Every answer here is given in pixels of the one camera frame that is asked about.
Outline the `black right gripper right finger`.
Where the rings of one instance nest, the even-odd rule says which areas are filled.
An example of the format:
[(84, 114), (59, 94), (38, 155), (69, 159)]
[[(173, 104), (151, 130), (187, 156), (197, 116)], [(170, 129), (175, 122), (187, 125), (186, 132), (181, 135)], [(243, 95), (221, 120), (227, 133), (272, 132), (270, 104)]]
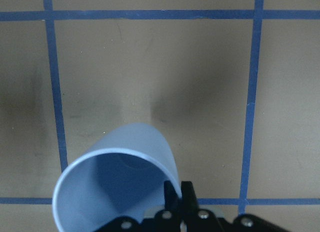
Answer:
[(182, 181), (181, 192), (181, 212), (183, 218), (194, 216), (198, 211), (198, 201), (193, 183), (191, 181)]

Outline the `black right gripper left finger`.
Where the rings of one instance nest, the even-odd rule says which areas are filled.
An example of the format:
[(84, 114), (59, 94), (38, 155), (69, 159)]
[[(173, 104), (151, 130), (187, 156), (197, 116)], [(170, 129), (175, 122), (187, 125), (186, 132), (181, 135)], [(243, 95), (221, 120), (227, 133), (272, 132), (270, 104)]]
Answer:
[(164, 182), (163, 217), (180, 217), (180, 198), (169, 180)]

